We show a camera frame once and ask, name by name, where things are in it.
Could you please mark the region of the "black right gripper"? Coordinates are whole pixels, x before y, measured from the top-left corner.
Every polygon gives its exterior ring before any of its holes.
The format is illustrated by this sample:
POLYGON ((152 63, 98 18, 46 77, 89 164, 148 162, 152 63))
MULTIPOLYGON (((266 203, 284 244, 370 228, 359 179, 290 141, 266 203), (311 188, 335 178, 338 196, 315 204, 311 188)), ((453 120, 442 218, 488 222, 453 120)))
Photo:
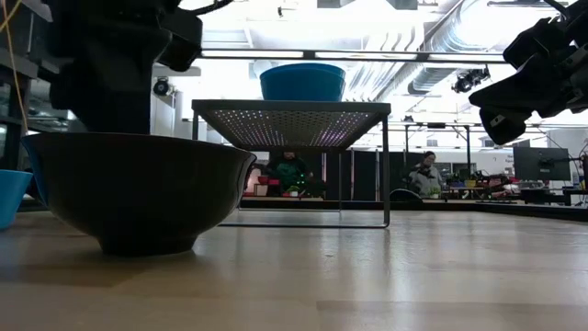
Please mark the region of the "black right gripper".
POLYGON ((564 22, 541 18, 503 51, 504 60, 517 71, 469 96, 469 103, 480 109, 482 126, 495 143, 506 144, 525 133, 526 121, 535 112, 546 118, 567 106, 572 113, 587 109, 587 0, 576 1, 568 11, 569 37, 564 22), (565 49, 571 38, 577 47, 571 56, 571 71, 539 57, 529 59, 536 53, 550 56, 565 49), (571 86, 574 97, 569 101, 571 86))

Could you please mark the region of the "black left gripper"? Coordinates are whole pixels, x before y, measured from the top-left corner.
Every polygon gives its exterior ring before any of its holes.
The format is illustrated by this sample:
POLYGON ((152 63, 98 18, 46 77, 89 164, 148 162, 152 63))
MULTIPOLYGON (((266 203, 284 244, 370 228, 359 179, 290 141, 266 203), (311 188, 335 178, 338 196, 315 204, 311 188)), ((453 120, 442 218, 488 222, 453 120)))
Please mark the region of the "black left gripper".
POLYGON ((67 63, 54 108, 89 107, 86 129, 149 133, 153 66, 186 71, 202 53, 202 21, 169 0, 53 0, 48 50, 67 63))

